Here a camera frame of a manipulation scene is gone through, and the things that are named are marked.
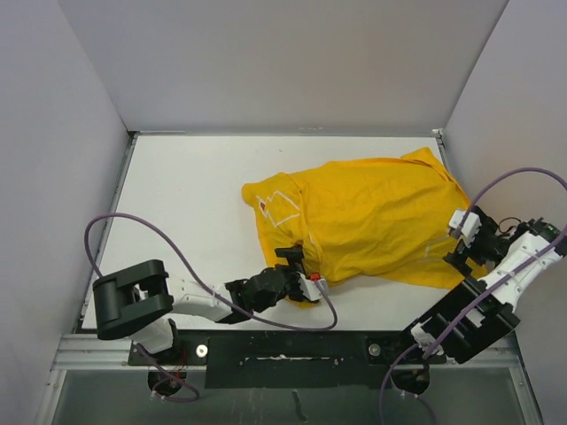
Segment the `yellow printed pillowcase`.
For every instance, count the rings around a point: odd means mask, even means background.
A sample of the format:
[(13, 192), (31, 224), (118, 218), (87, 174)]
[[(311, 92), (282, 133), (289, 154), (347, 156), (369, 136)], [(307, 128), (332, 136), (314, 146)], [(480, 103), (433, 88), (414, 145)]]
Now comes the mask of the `yellow printed pillowcase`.
[(428, 148), (399, 158), (331, 161), (243, 185), (268, 266), (299, 245), (308, 273), (331, 286), (358, 275), (451, 290), (462, 275), (444, 257), (455, 210), (470, 199)]

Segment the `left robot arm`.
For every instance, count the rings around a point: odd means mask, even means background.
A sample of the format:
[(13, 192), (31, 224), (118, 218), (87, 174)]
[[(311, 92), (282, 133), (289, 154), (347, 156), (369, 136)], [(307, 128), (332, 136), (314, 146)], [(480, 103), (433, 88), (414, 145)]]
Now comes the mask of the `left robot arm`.
[(168, 364), (181, 350), (174, 322), (165, 317), (169, 313), (236, 324), (284, 298), (319, 301), (318, 275), (306, 274), (301, 248), (278, 248), (276, 255), (287, 262), (267, 267), (248, 279), (225, 283), (228, 303), (222, 302), (214, 290), (171, 277), (158, 259), (100, 277), (93, 283), (97, 337), (104, 341), (129, 337), (159, 363)]

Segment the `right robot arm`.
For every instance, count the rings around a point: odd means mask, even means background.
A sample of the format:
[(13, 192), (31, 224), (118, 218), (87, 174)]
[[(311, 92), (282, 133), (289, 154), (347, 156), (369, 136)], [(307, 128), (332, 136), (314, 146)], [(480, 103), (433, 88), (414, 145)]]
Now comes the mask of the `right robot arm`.
[(394, 340), (397, 356), (416, 361), (444, 354), (462, 364), (519, 324), (519, 298), (535, 278), (566, 256), (566, 237), (542, 219), (500, 233), (480, 208), (457, 210), (448, 224), (457, 240), (444, 260), (462, 281)]

